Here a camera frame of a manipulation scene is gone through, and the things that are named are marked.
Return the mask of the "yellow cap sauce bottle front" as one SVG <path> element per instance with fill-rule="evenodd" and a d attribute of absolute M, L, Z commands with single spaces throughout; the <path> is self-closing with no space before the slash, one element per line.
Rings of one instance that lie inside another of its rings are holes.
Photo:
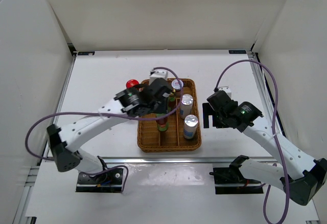
<path fill-rule="evenodd" d="M 156 114 L 156 118 L 161 118 L 163 116 L 164 116 L 164 114 Z M 156 124 L 157 124 L 157 129 L 160 132 L 165 132 L 169 128 L 169 123 L 168 123 L 167 117 L 156 120 Z"/>

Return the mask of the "purple lid dark jar front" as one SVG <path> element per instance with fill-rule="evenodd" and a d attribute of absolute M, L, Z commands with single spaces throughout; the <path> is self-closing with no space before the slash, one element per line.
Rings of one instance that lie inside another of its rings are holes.
<path fill-rule="evenodd" d="M 183 88 L 183 86 L 184 86 L 183 81 L 182 81 L 182 80 L 178 81 L 177 79 L 174 79 L 174 80 L 171 82 L 171 86 L 172 86 L 172 88 L 174 88 L 174 90 L 175 90 L 175 96 L 176 96 L 177 98 L 180 98 L 180 96 L 181 96 L 181 90 L 182 90 L 182 88 Z"/>

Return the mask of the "silver white can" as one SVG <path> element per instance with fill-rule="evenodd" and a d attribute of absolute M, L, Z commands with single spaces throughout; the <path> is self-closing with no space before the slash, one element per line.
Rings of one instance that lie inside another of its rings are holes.
<path fill-rule="evenodd" d="M 185 139 L 192 139 L 197 131 L 199 120 L 195 115 L 188 115 L 184 119 L 183 136 Z"/>
<path fill-rule="evenodd" d="M 191 114 L 194 99 L 190 94 L 184 94 L 180 99 L 180 102 L 179 115 L 182 119 L 185 119 Z"/>

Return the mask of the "silver top white can front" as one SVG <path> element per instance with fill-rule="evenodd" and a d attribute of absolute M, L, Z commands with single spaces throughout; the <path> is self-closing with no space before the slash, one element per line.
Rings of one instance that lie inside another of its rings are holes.
<path fill-rule="evenodd" d="M 188 115 L 184 119 L 183 136 L 185 139 L 192 139 L 197 131 L 199 120 L 195 115 Z"/>

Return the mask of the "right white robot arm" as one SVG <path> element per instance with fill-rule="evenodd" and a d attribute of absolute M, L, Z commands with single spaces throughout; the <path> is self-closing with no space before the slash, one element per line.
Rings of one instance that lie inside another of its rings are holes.
<path fill-rule="evenodd" d="M 218 90 L 202 104 L 203 126 L 232 128 L 251 138 L 281 166 L 251 160 L 240 155 L 229 165 L 235 183 L 257 180 L 289 195 L 290 200 L 305 206 L 326 182 L 326 159 L 315 159 L 297 148 L 285 136 L 273 130 L 262 112 L 250 102 L 239 104 Z"/>

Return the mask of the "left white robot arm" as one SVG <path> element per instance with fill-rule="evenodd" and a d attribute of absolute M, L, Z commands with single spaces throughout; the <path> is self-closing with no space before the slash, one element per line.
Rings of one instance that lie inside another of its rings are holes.
<path fill-rule="evenodd" d="M 129 119 L 141 119 L 151 113 L 166 114 L 168 97 L 173 91 L 168 81 L 157 78 L 140 89 L 131 87 L 119 92 L 97 112 L 69 125 L 49 126 L 50 149 L 58 171 L 76 169 L 88 174 L 95 183 L 104 182 L 107 178 L 104 161 L 82 150 L 82 145 Z"/>

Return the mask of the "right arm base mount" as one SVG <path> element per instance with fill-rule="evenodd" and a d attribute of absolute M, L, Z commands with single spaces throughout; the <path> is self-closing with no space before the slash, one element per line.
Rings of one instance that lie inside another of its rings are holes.
<path fill-rule="evenodd" d="M 216 195 L 263 194 L 265 184 L 254 179 L 246 179 L 240 173 L 242 163 L 248 156 L 240 155 L 228 167 L 214 167 L 209 175 L 213 177 Z"/>

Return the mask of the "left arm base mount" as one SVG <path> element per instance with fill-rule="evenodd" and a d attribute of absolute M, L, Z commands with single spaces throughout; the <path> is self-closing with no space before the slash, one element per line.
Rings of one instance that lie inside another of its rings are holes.
<path fill-rule="evenodd" d="M 80 193 L 122 193 L 125 189 L 129 169 L 125 165 L 109 168 L 101 175 L 89 176 L 79 173 L 75 192 Z"/>

